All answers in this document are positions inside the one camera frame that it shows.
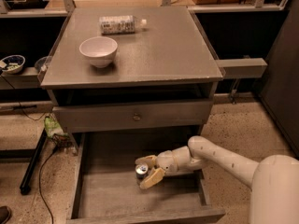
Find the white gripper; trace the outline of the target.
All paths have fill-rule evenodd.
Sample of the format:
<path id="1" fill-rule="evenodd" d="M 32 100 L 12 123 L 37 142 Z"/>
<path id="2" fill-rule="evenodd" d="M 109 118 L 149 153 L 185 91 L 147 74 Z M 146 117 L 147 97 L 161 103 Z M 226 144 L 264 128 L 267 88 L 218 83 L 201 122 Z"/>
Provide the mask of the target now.
<path id="1" fill-rule="evenodd" d="M 135 160 L 135 164 L 146 163 L 151 169 L 149 175 L 145 177 L 139 187 L 141 189 L 149 189 L 163 180 L 164 175 L 173 176 L 178 174 L 177 152 L 167 150 L 155 155 L 148 155 Z M 160 168 L 153 168 L 157 163 Z"/>

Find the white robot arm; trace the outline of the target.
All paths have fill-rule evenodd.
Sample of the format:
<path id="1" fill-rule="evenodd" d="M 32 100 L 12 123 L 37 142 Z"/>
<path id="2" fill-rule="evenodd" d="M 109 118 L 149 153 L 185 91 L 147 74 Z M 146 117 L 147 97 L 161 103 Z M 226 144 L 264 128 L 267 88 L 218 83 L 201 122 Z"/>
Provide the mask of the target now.
<path id="1" fill-rule="evenodd" d="M 299 160 L 286 155 L 254 161 L 196 135 L 184 147 L 136 159 L 137 166 L 148 168 L 139 187 L 197 171 L 208 161 L 250 189 L 249 224 L 299 224 Z"/>

